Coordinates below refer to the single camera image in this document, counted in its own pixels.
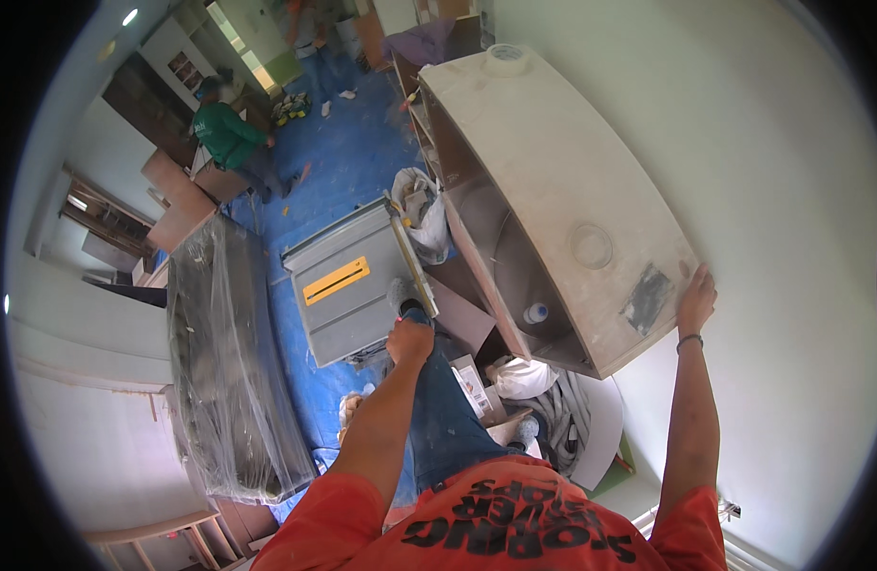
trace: purple cloth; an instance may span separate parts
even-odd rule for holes
[[[395,51],[415,66],[438,65],[445,61],[445,42],[454,22],[454,18],[442,18],[406,32],[391,34],[382,39],[382,57],[390,61],[393,59],[391,52]]]

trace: tape roll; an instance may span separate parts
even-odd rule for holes
[[[497,78],[513,78],[527,68],[527,52],[512,44],[494,44],[486,50],[486,71]]]

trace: window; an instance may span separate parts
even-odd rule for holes
[[[220,31],[223,32],[223,36],[229,40],[229,45],[236,50],[236,53],[239,54],[242,61],[245,62],[245,65],[249,67],[252,75],[254,75],[255,79],[257,79],[262,85],[262,88],[270,92],[276,87],[277,82],[274,81],[267,70],[264,69],[264,66],[262,66],[262,63],[258,60],[258,56],[248,49],[245,42],[242,41],[242,38],[236,33],[236,29],[232,27],[232,24],[229,22],[226,15],[223,14],[223,10],[216,5],[216,2],[212,2],[207,6],[207,12],[210,13],[210,17],[216,22],[216,25],[219,26]]]

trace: hand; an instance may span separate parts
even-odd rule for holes
[[[410,318],[395,322],[394,330],[387,335],[387,352],[394,363],[410,361],[422,365],[432,353],[435,332],[428,325],[418,324]]]
[[[680,330],[680,339],[687,335],[699,335],[702,326],[714,313],[714,302],[718,292],[714,289],[714,278],[708,271],[708,264],[702,264],[695,270],[689,288],[682,295],[680,310],[676,316],[676,326]]]

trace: green jacket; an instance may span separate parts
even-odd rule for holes
[[[267,133],[242,120],[222,101],[199,108],[194,126],[197,139],[204,143],[216,164],[226,170],[240,166],[258,145],[267,142]]]

